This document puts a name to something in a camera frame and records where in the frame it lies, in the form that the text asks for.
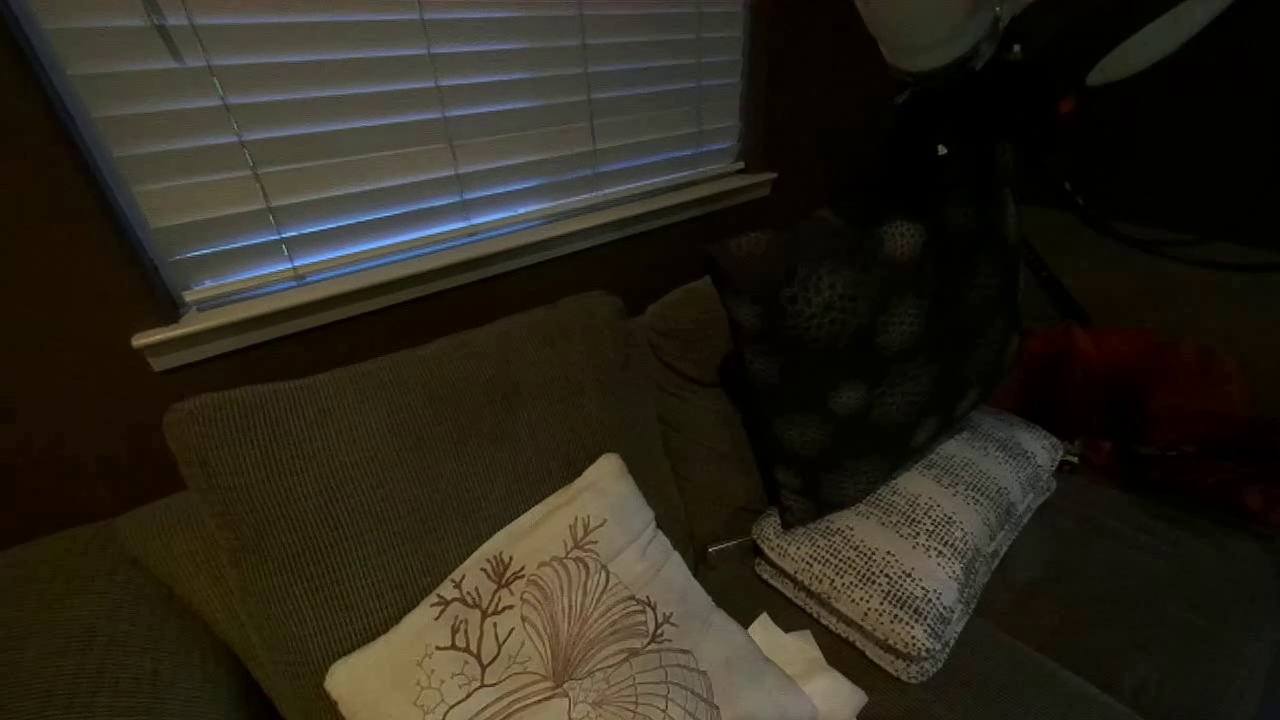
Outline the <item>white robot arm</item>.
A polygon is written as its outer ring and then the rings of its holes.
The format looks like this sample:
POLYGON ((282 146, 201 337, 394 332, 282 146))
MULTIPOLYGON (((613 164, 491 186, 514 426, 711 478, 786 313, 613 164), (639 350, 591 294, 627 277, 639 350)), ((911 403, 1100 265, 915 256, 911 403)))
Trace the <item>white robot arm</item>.
POLYGON ((1070 81, 1134 81, 1202 33, 1236 0, 852 0, 879 56, 910 77, 983 66, 1042 34, 1042 53, 1070 81))

